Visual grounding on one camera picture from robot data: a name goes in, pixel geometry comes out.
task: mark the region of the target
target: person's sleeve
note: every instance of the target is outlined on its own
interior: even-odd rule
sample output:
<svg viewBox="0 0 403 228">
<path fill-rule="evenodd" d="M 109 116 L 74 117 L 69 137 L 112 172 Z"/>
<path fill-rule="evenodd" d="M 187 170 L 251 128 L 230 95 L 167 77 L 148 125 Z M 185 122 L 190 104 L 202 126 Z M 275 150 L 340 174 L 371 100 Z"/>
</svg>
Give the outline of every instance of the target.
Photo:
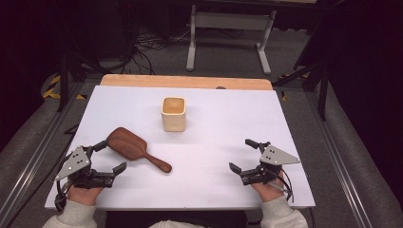
<svg viewBox="0 0 403 228">
<path fill-rule="evenodd" d="M 96 228 L 93 218 L 95 209 L 95 206 L 67 200 L 63 214 L 50 218 L 43 228 Z"/>
<path fill-rule="evenodd" d="M 293 210 L 288 205 L 285 197 L 280 197 L 261 204 L 263 220 L 262 228 L 307 228 L 308 223 L 305 217 L 298 211 Z"/>
<path fill-rule="evenodd" d="M 165 220 L 157 222 L 154 225 L 150 226 L 149 228 L 203 228 L 203 227 L 204 226 L 193 225 L 186 222 Z"/>
</svg>

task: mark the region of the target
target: white tabletop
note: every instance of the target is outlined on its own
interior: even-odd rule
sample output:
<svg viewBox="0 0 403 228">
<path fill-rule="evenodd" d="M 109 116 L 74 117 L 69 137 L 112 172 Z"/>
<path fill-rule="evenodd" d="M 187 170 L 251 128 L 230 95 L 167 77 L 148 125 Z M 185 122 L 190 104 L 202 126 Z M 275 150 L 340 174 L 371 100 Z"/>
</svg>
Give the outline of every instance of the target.
<svg viewBox="0 0 403 228">
<path fill-rule="evenodd" d="M 164 97 L 186 99 L 186 129 L 165 132 Z M 258 194 L 229 169 L 259 164 L 260 152 L 245 139 L 272 145 L 298 157 L 278 96 L 269 90 L 96 86 L 72 141 L 89 146 L 122 126 L 148 142 L 148 153 L 172 165 L 165 174 L 149 161 L 128 161 L 127 169 L 104 190 L 97 207 L 106 210 L 219 210 L 260 206 Z M 124 162 L 110 148 L 92 155 L 92 168 L 111 172 Z M 301 163 L 284 165 L 293 185 L 291 206 L 315 206 Z M 45 207 L 54 208 L 52 187 Z"/>
</svg>

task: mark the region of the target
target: brush handle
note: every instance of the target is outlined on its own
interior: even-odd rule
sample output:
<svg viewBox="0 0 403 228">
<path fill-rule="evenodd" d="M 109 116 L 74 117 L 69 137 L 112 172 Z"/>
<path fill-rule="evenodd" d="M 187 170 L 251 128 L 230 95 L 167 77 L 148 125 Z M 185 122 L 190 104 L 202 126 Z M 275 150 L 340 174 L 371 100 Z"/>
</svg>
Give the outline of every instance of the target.
<svg viewBox="0 0 403 228">
<path fill-rule="evenodd" d="M 168 164 L 167 162 L 159 160 L 148 153 L 145 153 L 144 157 L 147 160 L 149 160 L 151 163 L 153 163 L 155 166 L 157 166 L 159 169 L 161 169 L 164 173 L 171 172 L 172 166 L 170 164 Z"/>
</svg>

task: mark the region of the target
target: wooden brush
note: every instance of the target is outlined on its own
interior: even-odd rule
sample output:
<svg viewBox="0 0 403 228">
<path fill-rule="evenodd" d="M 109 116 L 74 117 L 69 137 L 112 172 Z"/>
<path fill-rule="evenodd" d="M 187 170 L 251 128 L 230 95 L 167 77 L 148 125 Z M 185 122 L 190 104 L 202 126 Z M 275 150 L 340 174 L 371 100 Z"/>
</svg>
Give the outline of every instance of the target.
<svg viewBox="0 0 403 228">
<path fill-rule="evenodd" d="M 164 173 L 169 173 L 172 166 L 147 153 L 147 142 L 131 131 L 118 127 L 106 138 L 109 147 L 129 161 L 146 158 Z"/>
</svg>

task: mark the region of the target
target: white metal frame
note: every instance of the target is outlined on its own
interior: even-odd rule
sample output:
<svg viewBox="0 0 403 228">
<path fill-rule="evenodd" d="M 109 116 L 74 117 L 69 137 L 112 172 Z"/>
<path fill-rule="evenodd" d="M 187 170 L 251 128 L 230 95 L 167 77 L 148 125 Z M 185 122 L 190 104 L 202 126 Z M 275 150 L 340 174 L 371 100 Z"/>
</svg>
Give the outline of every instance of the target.
<svg viewBox="0 0 403 228">
<path fill-rule="evenodd" d="M 196 6 L 192 6 L 190 17 L 190 44 L 187 54 L 186 69 L 192 71 L 195 65 L 196 55 L 196 28 L 215 29 L 248 29 L 263 30 L 261 42 L 256 43 L 261 66 L 265 74 L 270 74 L 271 69 L 267 61 L 265 48 L 270 35 L 276 11 L 271 11 L 270 15 L 244 15 L 214 12 L 196 12 Z"/>
</svg>

